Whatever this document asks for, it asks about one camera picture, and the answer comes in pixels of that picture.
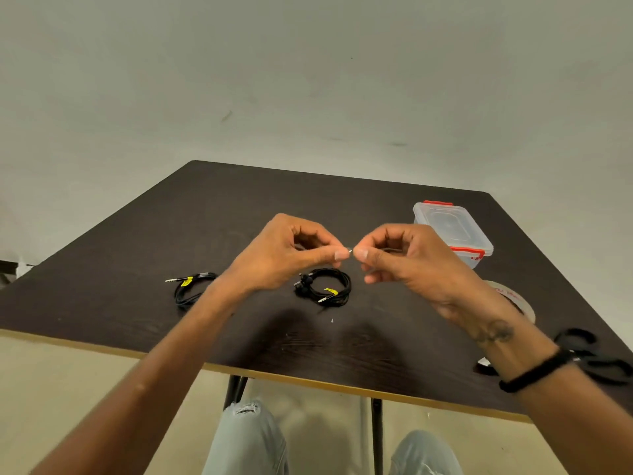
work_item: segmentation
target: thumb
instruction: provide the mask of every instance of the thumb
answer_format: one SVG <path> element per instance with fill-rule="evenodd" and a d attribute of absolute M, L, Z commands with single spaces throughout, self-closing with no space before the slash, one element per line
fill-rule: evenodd
<path fill-rule="evenodd" d="M 343 246 L 326 245 L 297 252 L 302 267 L 336 263 L 349 258 L 349 251 Z"/>
<path fill-rule="evenodd" d="M 373 246 L 360 246 L 354 248 L 354 256 L 359 262 L 367 263 L 377 270 L 390 271 L 394 275 L 398 272 L 403 257 L 395 256 L 379 250 Z"/>

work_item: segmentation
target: plastic container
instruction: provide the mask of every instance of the plastic container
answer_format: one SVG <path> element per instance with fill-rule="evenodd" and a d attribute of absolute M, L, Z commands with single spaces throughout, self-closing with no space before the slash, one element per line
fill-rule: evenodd
<path fill-rule="evenodd" d="M 474 269 L 493 254 L 493 244 L 467 209 L 443 201 L 425 200 L 413 206 L 415 223 L 430 225 L 457 256 Z"/>

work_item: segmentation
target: wire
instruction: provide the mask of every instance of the wire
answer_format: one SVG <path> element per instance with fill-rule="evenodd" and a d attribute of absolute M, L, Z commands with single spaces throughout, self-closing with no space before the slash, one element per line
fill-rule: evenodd
<path fill-rule="evenodd" d="M 316 269 L 307 275 L 300 273 L 301 278 L 294 284 L 294 292 L 302 298 L 310 298 L 320 306 L 343 306 L 349 300 L 352 291 L 352 280 L 349 275 L 337 269 Z M 336 278 L 343 284 L 343 290 L 326 288 L 326 292 L 318 292 L 312 288 L 312 282 L 319 277 Z"/>
<path fill-rule="evenodd" d="M 214 281 L 217 277 L 218 277 L 217 274 L 207 271 L 204 273 L 196 273 L 195 275 L 191 275 L 184 278 L 172 278 L 165 281 L 166 282 L 182 281 L 182 283 L 179 284 L 178 287 L 176 287 L 176 290 L 173 293 L 173 297 L 176 301 L 176 306 L 178 306 L 178 308 L 180 308 L 181 310 L 188 310 L 190 309 L 190 307 L 194 305 L 195 302 L 197 302 L 198 298 L 200 298 L 200 295 L 202 295 L 202 293 L 196 293 L 195 295 L 185 298 L 184 297 L 185 292 L 189 290 L 192 286 L 194 286 L 194 284 L 196 284 L 197 282 L 200 282 L 202 280 Z"/>

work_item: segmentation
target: person's left hand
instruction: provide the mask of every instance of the person's left hand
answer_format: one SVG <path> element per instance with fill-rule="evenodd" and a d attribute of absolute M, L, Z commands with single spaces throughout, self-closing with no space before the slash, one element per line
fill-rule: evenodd
<path fill-rule="evenodd" d="M 325 263 L 338 267 L 346 258 L 347 248 L 323 225 L 280 213 L 237 256 L 226 274 L 249 291 L 271 290 L 300 270 Z"/>

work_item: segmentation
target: wrist tattoo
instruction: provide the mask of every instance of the wrist tattoo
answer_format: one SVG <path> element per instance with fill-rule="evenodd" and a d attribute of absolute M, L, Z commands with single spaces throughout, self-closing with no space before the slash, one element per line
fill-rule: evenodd
<path fill-rule="evenodd" d="M 493 320 L 488 326 L 480 330 L 473 338 L 477 343 L 485 343 L 487 341 L 510 341 L 514 336 L 514 328 L 508 322 L 503 320 Z"/>

